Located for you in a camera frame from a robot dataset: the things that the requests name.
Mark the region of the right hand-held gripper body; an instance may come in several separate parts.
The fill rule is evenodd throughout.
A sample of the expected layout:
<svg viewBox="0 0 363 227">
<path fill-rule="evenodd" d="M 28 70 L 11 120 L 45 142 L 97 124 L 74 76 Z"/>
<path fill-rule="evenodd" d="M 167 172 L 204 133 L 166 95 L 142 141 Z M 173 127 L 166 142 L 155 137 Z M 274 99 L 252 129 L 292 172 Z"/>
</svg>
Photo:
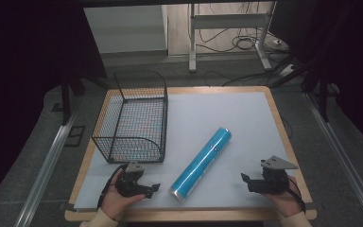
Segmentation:
<svg viewBox="0 0 363 227">
<path fill-rule="evenodd" d="M 298 167 L 282 158 L 271 156 L 261 161 L 262 180 L 254 180 L 255 193 L 280 194 L 289 188 L 286 170 Z"/>
</svg>

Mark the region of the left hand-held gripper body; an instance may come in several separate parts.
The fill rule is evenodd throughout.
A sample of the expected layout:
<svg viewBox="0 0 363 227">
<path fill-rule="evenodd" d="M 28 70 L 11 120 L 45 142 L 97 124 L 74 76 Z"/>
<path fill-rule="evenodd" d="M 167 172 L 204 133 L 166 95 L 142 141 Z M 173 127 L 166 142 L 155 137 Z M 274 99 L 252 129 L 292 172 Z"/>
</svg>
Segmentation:
<svg viewBox="0 0 363 227">
<path fill-rule="evenodd" d="M 130 162 L 120 166 L 120 175 L 116 180 L 116 189 L 123 197 L 145 195 L 145 188 L 138 184 L 144 174 L 144 168 L 137 162 Z"/>
</svg>

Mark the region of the blue film roll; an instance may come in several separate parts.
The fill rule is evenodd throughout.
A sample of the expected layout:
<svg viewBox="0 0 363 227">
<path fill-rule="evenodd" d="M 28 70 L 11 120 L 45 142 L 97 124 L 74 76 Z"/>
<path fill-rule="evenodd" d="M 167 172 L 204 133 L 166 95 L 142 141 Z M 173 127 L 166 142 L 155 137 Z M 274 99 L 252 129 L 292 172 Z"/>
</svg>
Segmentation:
<svg viewBox="0 0 363 227">
<path fill-rule="evenodd" d="M 206 173 L 231 138 L 232 134 L 228 129 L 219 128 L 202 147 L 200 152 L 169 188 L 170 194 L 178 202 L 184 202 L 188 198 L 201 177 Z"/>
</svg>

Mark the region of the black wire mesh basket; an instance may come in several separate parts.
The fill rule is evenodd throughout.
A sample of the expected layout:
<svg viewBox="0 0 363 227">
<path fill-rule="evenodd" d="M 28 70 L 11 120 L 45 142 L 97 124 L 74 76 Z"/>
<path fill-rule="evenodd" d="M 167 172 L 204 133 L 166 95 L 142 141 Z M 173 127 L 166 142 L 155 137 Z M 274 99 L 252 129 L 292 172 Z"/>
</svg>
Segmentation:
<svg viewBox="0 0 363 227">
<path fill-rule="evenodd" d="M 157 72 L 114 74 L 92 140 L 109 164 L 161 163 L 165 157 L 168 93 Z"/>
</svg>

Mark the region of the person's left hand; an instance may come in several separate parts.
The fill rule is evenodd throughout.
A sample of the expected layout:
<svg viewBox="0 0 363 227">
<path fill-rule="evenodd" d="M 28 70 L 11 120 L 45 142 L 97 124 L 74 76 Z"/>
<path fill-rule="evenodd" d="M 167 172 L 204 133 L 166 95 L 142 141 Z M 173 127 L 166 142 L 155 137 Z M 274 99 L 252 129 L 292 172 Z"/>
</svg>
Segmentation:
<svg viewBox="0 0 363 227">
<path fill-rule="evenodd" d="M 133 197 L 123 197 L 118 193 L 115 183 L 122 172 L 123 170 L 120 169 L 113 176 L 100 206 L 101 210 L 113 220 L 116 220 L 128 206 L 142 201 L 146 197 L 144 194 L 135 195 Z"/>
</svg>

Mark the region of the person's right hand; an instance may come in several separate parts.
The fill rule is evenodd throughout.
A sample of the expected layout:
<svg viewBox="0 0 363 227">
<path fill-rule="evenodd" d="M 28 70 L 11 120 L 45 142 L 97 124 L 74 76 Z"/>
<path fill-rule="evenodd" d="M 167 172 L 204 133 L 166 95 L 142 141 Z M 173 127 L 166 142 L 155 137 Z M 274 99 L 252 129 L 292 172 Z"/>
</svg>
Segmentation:
<svg viewBox="0 0 363 227">
<path fill-rule="evenodd" d="M 270 199 L 275 209 L 284 218 L 297 215 L 302 211 L 299 202 L 287 191 L 279 195 L 264 194 L 264 197 Z"/>
</svg>

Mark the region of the pale grey table mat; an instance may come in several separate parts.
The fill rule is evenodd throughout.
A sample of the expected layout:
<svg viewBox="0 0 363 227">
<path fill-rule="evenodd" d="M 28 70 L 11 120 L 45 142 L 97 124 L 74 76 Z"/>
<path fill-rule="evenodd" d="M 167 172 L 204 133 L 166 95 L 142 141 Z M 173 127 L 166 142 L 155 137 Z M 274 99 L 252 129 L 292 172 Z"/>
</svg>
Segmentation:
<svg viewBox="0 0 363 227">
<path fill-rule="evenodd" d="M 170 193 L 171 184 L 220 128 L 232 137 L 185 201 Z M 145 163 L 143 185 L 157 183 L 152 198 L 137 209 L 203 210 L 270 207 L 269 199 L 250 192 L 241 175 L 262 178 L 261 162 L 287 158 L 276 117 L 263 92 L 181 94 L 168 98 L 164 161 Z"/>
</svg>

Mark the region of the black metal stand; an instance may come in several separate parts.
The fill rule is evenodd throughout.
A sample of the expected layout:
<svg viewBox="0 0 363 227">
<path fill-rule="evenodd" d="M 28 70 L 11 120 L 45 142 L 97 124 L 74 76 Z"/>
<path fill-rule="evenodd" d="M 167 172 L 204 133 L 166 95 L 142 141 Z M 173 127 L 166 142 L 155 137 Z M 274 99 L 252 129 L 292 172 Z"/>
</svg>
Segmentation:
<svg viewBox="0 0 363 227">
<path fill-rule="evenodd" d="M 100 78 L 90 77 L 88 74 L 83 72 L 70 73 L 64 71 L 60 76 L 63 109 L 62 125 L 66 125 L 71 118 L 70 91 L 72 91 L 76 96 L 83 96 L 86 92 L 86 88 L 81 81 L 82 79 L 87 79 L 105 90 L 110 89 L 110 85 L 102 81 Z"/>
<path fill-rule="evenodd" d="M 306 74 L 302 81 L 301 89 L 305 93 L 311 93 L 316 85 L 319 86 L 318 111 L 323 120 L 328 122 L 327 98 L 329 96 L 329 91 L 325 64 L 325 57 L 317 56 L 308 63 L 294 70 L 292 73 L 289 73 L 287 76 L 271 83 L 269 88 L 279 87 L 298 76 Z"/>
</svg>

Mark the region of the white power strip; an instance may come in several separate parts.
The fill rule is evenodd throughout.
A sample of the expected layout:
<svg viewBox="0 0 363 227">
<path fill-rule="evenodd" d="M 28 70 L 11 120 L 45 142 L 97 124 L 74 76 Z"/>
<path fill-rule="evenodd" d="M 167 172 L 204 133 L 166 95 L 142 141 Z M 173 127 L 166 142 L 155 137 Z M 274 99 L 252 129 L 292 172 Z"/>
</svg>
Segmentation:
<svg viewBox="0 0 363 227">
<path fill-rule="evenodd" d="M 284 78 L 285 76 L 289 75 L 290 73 L 292 73 L 295 69 L 297 68 L 296 65 L 294 64 L 289 64 L 285 69 L 283 69 L 280 73 L 279 76 Z"/>
</svg>

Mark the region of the dark curtain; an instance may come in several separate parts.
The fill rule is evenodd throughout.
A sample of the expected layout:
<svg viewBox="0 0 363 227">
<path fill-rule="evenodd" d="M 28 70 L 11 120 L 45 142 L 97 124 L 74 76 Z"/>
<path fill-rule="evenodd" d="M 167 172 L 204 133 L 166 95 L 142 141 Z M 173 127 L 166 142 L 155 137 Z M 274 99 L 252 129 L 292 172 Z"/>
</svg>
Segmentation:
<svg viewBox="0 0 363 227">
<path fill-rule="evenodd" d="M 45 94 L 106 72 L 78 0 L 0 0 L 0 183 L 38 121 Z"/>
<path fill-rule="evenodd" d="M 363 0 L 279 0 L 270 32 L 308 66 L 303 90 L 336 85 L 337 104 L 363 133 Z"/>
</svg>

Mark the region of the pale grey cabinet panel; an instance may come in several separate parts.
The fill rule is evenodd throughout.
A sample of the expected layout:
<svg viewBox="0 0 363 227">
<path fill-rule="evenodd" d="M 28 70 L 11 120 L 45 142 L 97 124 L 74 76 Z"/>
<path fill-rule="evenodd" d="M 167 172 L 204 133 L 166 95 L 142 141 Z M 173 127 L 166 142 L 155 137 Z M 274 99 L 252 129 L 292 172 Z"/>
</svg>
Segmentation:
<svg viewBox="0 0 363 227">
<path fill-rule="evenodd" d="M 166 6 L 85 8 L 101 54 L 165 51 Z"/>
</svg>

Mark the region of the black floor frame plate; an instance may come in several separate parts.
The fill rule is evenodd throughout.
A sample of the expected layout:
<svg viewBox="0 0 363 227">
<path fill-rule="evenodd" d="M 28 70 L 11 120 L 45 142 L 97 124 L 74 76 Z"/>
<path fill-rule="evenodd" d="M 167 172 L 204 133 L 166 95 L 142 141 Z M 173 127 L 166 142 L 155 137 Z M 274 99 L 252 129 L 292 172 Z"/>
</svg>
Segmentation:
<svg viewBox="0 0 363 227">
<path fill-rule="evenodd" d="M 85 127 L 84 126 L 73 126 L 68 133 L 67 139 L 65 141 L 65 146 L 70 148 L 76 148 L 80 145 Z"/>
</svg>

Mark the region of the metal floor rail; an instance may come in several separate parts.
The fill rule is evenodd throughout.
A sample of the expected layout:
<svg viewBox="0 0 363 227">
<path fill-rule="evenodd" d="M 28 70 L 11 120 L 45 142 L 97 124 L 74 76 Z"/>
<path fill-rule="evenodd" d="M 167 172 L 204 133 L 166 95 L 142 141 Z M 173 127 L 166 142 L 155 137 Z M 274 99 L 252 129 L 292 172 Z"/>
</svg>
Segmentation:
<svg viewBox="0 0 363 227">
<path fill-rule="evenodd" d="M 73 127 L 76 115 L 78 114 L 80 102 L 80 98 L 76 98 L 73 101 L 73 107 L 71 109 L 72 112 L 70 113 L 70 116 L 65 121 L 65 123 L 60 126 L 56 137 L 44 159 L 43 165 L 37 175 L 37 178 L 34 181 L 30 192 L 28 193 L 21 212 L 19 213 L 19 216 L 14 223 L 14 227 L 30 226 L 31 221 L 33 220 L 38 206 L 42 200 L 44 191 L 53 174 L 57 161 L 60 158 L 61 151 L 67 140 L 67 136 L 71 128 Z"/>
<path fill-rule="evenodd" d="M 325 121 L 324 118 L 320 115 L 318 111 L 318 104 L 316 99 L 309 94 L 304 94 L 305 99 L 307 100 L 310 110 L 315 116 L 318 124 L 320 125 L 320 129 L 326 140 L 328 141 L 332 151 L 337 157 L 337 161 L 339 162 L 343 172 L 346 175 L 352 189 L 354 190 L 356 196 L 358 197 L 362 207 L 363 207 L 363 180 L 355 169 L 352 161 L 350 160 L 348 154 L 346 153 L 344 147 L 338 140 L 332 126 L 329 122 Z"/>
</svg>

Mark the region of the white metal desk frame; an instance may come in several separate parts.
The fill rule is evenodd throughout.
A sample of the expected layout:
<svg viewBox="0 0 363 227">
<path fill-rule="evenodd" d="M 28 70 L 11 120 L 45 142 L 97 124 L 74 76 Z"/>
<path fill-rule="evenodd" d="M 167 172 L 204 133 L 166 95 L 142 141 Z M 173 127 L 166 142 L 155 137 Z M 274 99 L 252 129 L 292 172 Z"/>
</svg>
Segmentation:
<svg viewBox="0 0 363 227">
<path fill-rule="evenodd" d="M 265 13 L 200 15 L 195 13 L 195 5 L 190 4 L 189 71 L 197 71 L 196 31 L 198 29 L 221 28 L 260 28 L 262 33 L 258 40 L 254 42 L 254 47 L 263 68 L 269 71 L 271 65 L 265 54 L 264 44 L 275 6 L 276 2 L 272 1 Z"/>
</svg>

